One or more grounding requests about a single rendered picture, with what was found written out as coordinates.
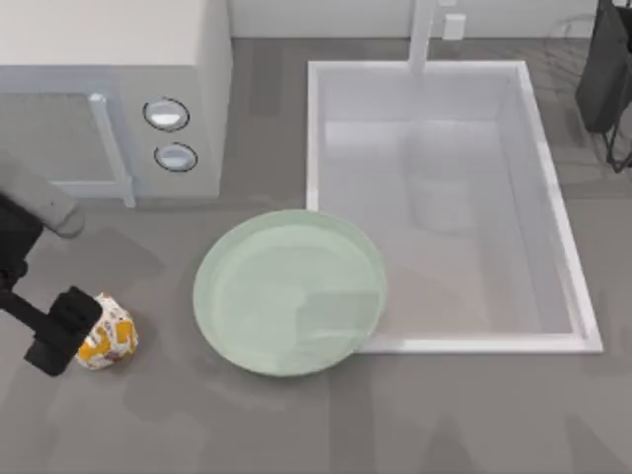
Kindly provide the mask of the orange and white packet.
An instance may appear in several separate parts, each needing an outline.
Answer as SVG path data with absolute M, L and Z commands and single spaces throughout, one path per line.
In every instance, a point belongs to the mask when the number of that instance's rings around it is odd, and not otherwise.
M 101 370 L 133 356 L 138 333 L 130 313 L 105 292 L 95 297 L 102 315 L 75 355 L 80 365 Z

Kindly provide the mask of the microwave oven glass door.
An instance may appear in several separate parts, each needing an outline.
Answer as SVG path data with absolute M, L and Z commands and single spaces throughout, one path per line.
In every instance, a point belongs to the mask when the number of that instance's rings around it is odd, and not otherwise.
M 100 92 L 0 89 L 0 149 L 75 198 L 119 199 L 88 97 Z

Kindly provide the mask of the small microwave knob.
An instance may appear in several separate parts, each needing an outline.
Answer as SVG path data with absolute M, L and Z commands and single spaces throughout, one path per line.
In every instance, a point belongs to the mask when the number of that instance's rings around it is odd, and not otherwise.
M 180 142 L 157 147 L 153 157 L 158 166 L 170 173 L 188 173 L 198 164 L 195 151 Z

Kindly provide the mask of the pale green plate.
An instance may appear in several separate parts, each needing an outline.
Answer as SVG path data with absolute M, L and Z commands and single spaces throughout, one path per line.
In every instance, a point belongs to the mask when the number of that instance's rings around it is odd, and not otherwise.
M 383 258 L 355 225 L 307 209 L 236 225 L 200 261 L 197 327 L 225 360 L 277 378 L 329 369 L 356 353 L 385 312 Z

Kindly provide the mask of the large microwave knob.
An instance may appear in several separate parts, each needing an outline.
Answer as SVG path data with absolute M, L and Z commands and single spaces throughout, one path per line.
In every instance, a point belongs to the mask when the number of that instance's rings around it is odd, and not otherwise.
M 191 114 L 185 105 L 171 98 L 161 98 L 145 103 L 142 113 L 149 125 L 165 132 L 183 129 L 191 119 Z

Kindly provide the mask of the pale microwave oven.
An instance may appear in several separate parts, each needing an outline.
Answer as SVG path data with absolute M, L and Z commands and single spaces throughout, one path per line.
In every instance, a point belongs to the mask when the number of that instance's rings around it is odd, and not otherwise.
M 226 0 L 0 0 L 0 89 L 107 95 L 136 203 L 219 195 L 232 65 Z M 185 105 L 185 128 L 145 121 L 161 98 Z M 188 173 L 154 161 L 173 142 L 197 154 Z

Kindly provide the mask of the white sink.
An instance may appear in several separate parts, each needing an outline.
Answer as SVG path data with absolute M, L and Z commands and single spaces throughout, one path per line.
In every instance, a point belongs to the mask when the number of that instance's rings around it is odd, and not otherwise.
M 367 354 L 599 354 L 527 65 L 308 65 L 306 204 L 388 272 Z

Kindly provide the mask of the tall white tap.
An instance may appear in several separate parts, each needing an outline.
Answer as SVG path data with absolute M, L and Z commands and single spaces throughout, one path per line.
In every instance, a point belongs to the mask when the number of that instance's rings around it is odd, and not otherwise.
M 437 0 L 414 0 L 408 65 L 412 74 L 425 72 Z

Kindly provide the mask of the small white tap lever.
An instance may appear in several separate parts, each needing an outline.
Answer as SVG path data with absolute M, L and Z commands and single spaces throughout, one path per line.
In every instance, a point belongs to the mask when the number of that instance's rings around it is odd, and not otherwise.
M 466 16 L 446 14 L 443 25 L 443 40 L 462 40 L 465 36 Z

